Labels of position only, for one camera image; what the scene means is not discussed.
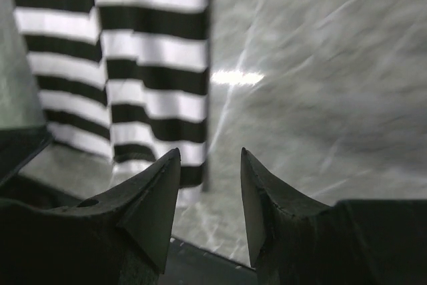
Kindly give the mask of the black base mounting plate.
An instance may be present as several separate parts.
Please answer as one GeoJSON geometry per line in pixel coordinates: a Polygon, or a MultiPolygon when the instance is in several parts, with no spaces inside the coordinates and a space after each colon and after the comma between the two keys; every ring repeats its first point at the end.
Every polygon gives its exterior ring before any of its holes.
{"type": "Polygon", "coordinates": [[[253,269],[179,238],[170,240],[159,285],[256,285],[253,269]]]}

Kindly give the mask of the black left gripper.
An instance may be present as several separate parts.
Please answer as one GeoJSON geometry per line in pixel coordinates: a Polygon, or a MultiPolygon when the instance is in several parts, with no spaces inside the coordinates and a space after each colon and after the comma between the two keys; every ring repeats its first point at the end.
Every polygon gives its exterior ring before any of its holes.
{"type": "Polygon", "coordinates": [[[167,262],[179,150],[81,202],[21,173],[52,142],[44,125],[1,130],[1,283],[156,284],[167,262]]]}

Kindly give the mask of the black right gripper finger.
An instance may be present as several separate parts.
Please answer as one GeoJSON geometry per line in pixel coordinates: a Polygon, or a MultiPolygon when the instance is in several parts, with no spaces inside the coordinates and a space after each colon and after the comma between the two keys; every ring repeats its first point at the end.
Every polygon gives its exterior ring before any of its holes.
{"type": "Polygon", "coordinates": [[[425,284],[425,200],[314,200],[241,152],[250,264],[260,284],[425,284]]]}

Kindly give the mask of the black white striped garment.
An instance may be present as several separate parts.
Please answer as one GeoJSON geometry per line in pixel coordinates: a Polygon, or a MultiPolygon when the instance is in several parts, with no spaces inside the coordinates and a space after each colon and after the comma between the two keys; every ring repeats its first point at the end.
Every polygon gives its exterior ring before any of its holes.
{"type": "Polygon", "coordinates": [[[207,160],[210,0],[13,0],[56,142],[138,172],[181,153],[183,188],[207,160]]]}

